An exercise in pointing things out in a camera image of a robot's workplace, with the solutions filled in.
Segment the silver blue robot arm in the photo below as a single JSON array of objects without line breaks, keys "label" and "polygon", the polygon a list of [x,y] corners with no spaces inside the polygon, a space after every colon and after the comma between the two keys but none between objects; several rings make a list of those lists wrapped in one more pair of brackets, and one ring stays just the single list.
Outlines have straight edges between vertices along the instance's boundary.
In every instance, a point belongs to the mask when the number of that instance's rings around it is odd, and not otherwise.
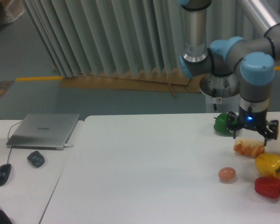
[{"label": "silver blue robot arm", "polygon": [[247,41],[235,36],[206,46],[206,10],[209,0],[181,0],[186,13],[185,51],[180,64],[186,77],[204,73],[225,77],[235,75],[239,87],[238,113],[229,112],[226,128],[258,132],[265,140],[278,137],[279,123],[268,121],[271,83],[275,62],[280,60],[280,15],[264,0],[240,0],[238,4],[260,34]]}]

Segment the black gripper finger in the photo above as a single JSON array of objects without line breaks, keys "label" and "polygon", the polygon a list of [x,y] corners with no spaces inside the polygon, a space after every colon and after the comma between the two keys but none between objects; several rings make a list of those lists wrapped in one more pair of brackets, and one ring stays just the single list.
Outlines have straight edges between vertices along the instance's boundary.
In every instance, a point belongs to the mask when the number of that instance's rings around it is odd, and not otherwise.
[{"label": "black gripper finger", "polygon": [[236,139],[236,132],[244,128],[244,123],[236,113],[229,112],[225,126],[226,129],[232,132],[233,138]]},{"label": "black gripper finger", "polygon": [[268,140],[277,140],[279,133],[279,121],[266,120],[263,125],[259,126],[259,133],[264,137],[264,146],[266,146]]}]

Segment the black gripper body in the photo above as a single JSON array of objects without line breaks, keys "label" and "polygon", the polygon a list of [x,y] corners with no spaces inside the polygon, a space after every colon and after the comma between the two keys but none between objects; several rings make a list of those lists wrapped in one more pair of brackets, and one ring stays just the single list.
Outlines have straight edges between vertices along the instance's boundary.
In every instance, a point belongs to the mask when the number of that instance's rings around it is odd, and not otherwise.
[{"label": "black gripper body", "polygon": [[266,128],[267,110],[261,112],[253,112],[252,110],[244,110],[239,108],[237,122],[245,129],[264,131]]}]

